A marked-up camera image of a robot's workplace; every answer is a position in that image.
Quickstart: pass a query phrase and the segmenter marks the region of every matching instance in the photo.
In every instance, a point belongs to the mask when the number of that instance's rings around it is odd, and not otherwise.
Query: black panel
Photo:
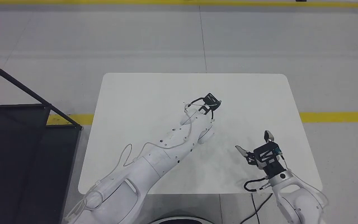
[[[0,106],[1,223],[15,219],[48,115],[41,104]]]
[[[46,127],[16,223],[60,223],[79,132],[72,125]]]

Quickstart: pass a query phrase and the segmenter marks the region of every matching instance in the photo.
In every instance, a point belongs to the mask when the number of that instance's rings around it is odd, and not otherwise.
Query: white table
[[[284,75],[108,73],[98,97],[79,192],[86,193],[111,171],[128,143],[134,146],[134,158],[145,142],[160,139],[178,125],[183,102],[209,92],[222,100],[215,111],[215,135],[161,178],[150,194],[246,193],[244,182],[265,173],[248,165],[234,146],[253,151],[265,143],[265,130],[275,136],[289,167],[322,189]]]

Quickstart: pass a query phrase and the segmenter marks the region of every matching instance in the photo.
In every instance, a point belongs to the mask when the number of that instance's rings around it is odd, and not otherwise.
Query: floor seam
[[[208,69],[206,67],[206,55],[205,55],[205,45],[204,45],[204,33],[202,31],[202,22],[201,22],[201,10],[199,6],[199,15],[200,15],[200,26],[201,26],[201,38],[202,38],[202,48],[204,50],[204,61],[205,61],[205,73],[208,72]]]
[[[21,40],[21,38],[22,38],[22,36],[23,36],[23,34],[24,34],[24,32],[25,32],[27,26],[30,24],[30,21],[31,21],[33,15],[34,15],[34,12],[31,13],[31,16],[30,16],[29,20],[27,21],[25,27],[23,28],[23,30],[22,30],[22,32],[21,32],[21,34],[20,34],[20,37],[17,39],[17,41],[16,41],[14,47],[13,47],[12,50],[11,50],[11,53],[10,53],[9,56],[6,58],[6,61],[5,61],[4,66],[3,66],[4,68],[5,68],[5,65],[6,65],[7,61],[8,61],[8,60],[10,59],[10,57],[12,56],[13,51],[16,49],[16,46],[17,46],[18,42],[20,42],[20,40]]]
[[[222,218],[222,224],[224,223],[223,221],[223,209],[222,209],[222,198],[219,194],[219,204],[220,204],[220,215],[221,215],[221,218]]]

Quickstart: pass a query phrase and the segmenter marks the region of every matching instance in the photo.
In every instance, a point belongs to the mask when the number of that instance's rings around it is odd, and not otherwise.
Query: cable
[[[249,180],[244,184],[244,189],[247,190],[248,192],[256,192],[257,189],[248,189],[246,187],[246,185],[249,184],[249,183],[252,183],[252,182],[260,182],[260,181],[263,181],[263,180],[266,180],[266,178],[261,178],[261,179],[256,179],[256,180]]]
[[[257,222],[258,222],[258,224],[260,224],[260,219],[258,218],[258,214],[257,214],[257,210],[256,210],[256,205],[255,205],[255,201],[253,200],[253,194],[252,194],[252,193],[251,193],[251,199],[252,199],[253,208],[255,209],[255,213],[256,213],[256,217],[257,217]]]
[[[270,194],[263,202],[262,204],[260,204],[260,206],[258,207],[257,211],[255,213],[253,213],[252,215],[250,215],[249,217],[245,218],[243,221],[240,222],[240,224],[243,224],[244,222],[246,222],[247,220],[249,220],[250,218],[252,218],[254,215],[257,214],[257,212],[262,208],[262,206],[272,197],[273,194]]]
[[[196,99],[196,100],[194,100],[193,102],[197,102],[198,100],[202,100],[202,98]],[[156,147],[158,147],[158,148],[162,148],[162,149],[164,149],[164,150],[170,150],[170,149],[172,149],[172,148],[176,148],[176,147],[178,147],[178,146],[181,146],[181,145],[183,145],[185,142],[187,142],[187,140],[189,139],[189,136],[190,136],[190,134],[191,134],[191,128],[192,128],[191,117],[190,117],[190,116],[188,115],[188,113],[187,113],[187,109],[188,109],[189,105],[194,105],[194,106],[216,106],[216,105],[221,104],[221,100],[220,100],[218,103],[212,104],[212,105],[193,104],[193,102],[190,103],[190,104],[186,104],[186,105],[184,106],[184,113],[185,113],[185,115],[188,117],[188,120],[190,120],[190,128],[189,128],[189,131],[188,131],[188,135],[184,138],[185,140],[183,141],[183,143],[178,144],[178,145],[176,145],[176,146],[172,146],[172,147],[163,147],[163,146],[159,146],[159,145],[157,145],[157,144],[154,144],[154,143],[152,143],[152,142],[146,142],[146,143],[143,145],[143,147],[142,147],[142,149],[140,150],[140,152],[139,152],[139,154],[137,155],[137,157],[135,157],[135,158],[133,159],[133,161],[130,162],[129,164],[125,164],[125,163],[126,163],[126,161],[125,161],[123,166],[129,166],[129,165],[131,165],[132,163],[134,163],[135,160],[137,160],[137,159],[140,157],[140,155],[142,154],[142,152],[143,152],[143,150],[144,150],[144,147],[145,147],[146,145],[148,145],[148,144],[151,144],[152,146],[156,146]]]

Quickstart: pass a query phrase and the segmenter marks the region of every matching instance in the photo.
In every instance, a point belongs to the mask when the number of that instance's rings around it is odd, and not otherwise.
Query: black cable
[[[252,182],[260,182],[260,181],[263,181],[263,180],[265,180],[265,178],[256,179],[256,180],[249,180],[244,184],[244,189],[247,190],[248,192],[256,192],[257,191],[256,189],[248,189],[246,187],[246,185],[249,184],[249,183],[252,183]]]
[[[255,205],[255,201],[253,200],[253,194],[252,194],[252,193],[251,193],[251,199],[252,199],[253,208],[255,209],[255,213],[256,213],[256,217],[257,217],[257,222],[258,222],[258,224],[260,224],[260,219],[258,218],[258,214],[257,214],[257,210],[256,210],[256,205]]]
[[[264,201],[262,202],[262,204],[260,204],[260,206],[258,207],[258,210],[257,210],[254,214],[250,215],[249,217],[247,217],[247,218],[245,218],[243,221],[241,221],[240,224],[243,224],[244,222],[246,222],[247,220],[249,220],[250,218],[252,218],[254,215],[256,215],[257,212],[258,212],[258,211],[262,208],[262,206],[271,198],[272,195],[273,195],[273,194],[270,194],[270,196],[268,196],[268,197],[266,198],[266,200],[264,200]]]

